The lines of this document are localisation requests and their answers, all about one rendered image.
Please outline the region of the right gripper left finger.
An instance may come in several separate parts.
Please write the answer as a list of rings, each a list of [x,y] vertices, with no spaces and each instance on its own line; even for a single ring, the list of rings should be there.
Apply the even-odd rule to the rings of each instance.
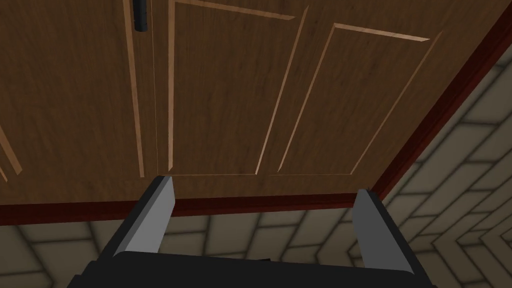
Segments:
[[[161,246],[176,199],[171,176],[157,176],[112,235],[98,260],[121,252],[156,253]]]

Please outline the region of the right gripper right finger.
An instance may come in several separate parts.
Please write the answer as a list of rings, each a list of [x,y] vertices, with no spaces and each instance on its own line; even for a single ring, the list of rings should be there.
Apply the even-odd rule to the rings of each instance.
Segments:
[[[429,281],[425,269],[375,192],[360,189],[352,208],[352,223],[367,269],[396,274],[398,279]]]

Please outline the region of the brown wooden door leaf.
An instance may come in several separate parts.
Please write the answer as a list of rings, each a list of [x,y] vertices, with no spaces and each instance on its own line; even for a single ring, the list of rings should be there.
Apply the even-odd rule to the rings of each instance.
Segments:
[[[372,187],[512,0],[151,0],[177,198]]]
[[[137,200],[157,175],[133,0],[0,0],[0,205]]]

